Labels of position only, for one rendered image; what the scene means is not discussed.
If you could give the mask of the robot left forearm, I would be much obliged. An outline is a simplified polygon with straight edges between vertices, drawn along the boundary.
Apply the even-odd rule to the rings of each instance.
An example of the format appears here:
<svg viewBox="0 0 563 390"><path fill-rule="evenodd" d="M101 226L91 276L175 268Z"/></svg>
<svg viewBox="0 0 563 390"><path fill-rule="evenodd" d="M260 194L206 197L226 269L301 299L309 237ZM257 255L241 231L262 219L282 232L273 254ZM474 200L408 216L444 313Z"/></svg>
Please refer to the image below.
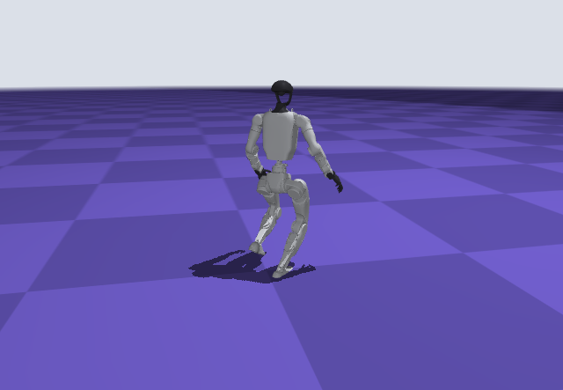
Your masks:
<svg viewBox="0 0 563 390"><path fill-rule="evenodd" d="M255 154L255 155L252 155L248 152L245 152L245 154L246 154L247 158L250 160L253 171L257 170L261 173L262 170L263 170L263 166L261 165L260 160L258 158L258 153Z"/></svg>

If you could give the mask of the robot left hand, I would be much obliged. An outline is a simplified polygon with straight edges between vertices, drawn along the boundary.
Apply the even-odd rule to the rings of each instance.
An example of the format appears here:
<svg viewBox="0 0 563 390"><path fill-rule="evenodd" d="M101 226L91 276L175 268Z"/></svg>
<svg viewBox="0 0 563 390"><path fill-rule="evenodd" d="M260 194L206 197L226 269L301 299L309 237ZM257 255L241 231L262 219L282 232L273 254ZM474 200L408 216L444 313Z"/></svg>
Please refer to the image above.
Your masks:
<svg viewBox="0 0 563 390"><path fill-rule="evenodd" d="M264 176L264 175L267 176L267 173L266 173L266 172L271 173L271 171L269 171L269 170L267 170L267 169L264 169L264 168L263 168L263 170L262 170L261 173L260 173L259 171L257 171L257 170L254 170L254 172L256 172L256 174L258 174L259 179L261 178L261 176Z"/></svg>

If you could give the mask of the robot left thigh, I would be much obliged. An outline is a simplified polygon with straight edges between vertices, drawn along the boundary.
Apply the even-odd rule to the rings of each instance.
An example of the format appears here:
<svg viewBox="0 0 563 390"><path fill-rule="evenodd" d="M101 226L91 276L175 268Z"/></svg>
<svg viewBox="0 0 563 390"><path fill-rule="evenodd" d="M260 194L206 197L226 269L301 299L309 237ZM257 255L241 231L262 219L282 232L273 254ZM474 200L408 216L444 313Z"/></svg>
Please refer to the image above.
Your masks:
<svg viewBox="0 0 563 390"><path fill-rule="evenodd" d="M269 215L275 216L275 219L279 219L279 217L282 215L282 209L280 208L279 194L267 192L266 182L267 182L266 176L265 175L261 176L258 182L257 192L263 195L269 206L271 206Z"/></svg>

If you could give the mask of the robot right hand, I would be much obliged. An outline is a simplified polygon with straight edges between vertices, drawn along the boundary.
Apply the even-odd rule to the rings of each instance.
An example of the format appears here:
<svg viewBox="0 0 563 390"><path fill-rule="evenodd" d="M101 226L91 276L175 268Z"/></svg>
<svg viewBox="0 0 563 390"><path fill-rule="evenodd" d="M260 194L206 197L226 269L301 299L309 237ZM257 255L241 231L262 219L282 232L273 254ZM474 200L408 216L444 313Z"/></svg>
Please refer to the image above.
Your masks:
<svg viewBox="0 0 563 390"><path fill-rule="evenodd" d="M327 177L329 180L333 179L333 180L337 183L337 184L336 184L336 187L339 185L337 189L339 189L338 191L339 191L339 193L340 193L340 192L342 191L343 187L342 187L342 184L341 184L341 182L340 182L340 178L335 174L335 171L333 171L333 174L332 174L332 173L328 173L328 174L326 175L326 177Z"/></svg>

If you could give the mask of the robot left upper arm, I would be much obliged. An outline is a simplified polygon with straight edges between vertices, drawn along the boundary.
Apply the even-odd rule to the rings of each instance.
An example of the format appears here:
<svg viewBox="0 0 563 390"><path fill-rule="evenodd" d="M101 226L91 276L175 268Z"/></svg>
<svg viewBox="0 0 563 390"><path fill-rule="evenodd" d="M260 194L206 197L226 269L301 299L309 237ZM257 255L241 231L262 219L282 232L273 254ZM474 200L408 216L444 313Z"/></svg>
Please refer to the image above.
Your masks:
<svg viewBox="0 0 563 390"><path fill-rule="evenodd" d="M260 132L262 130L262 118L264 114L256 114L252 118L252 126L249 132L248 141L245 147L245 151L255 155L259 151L259 146L256 144L260 137Z"/></svg>

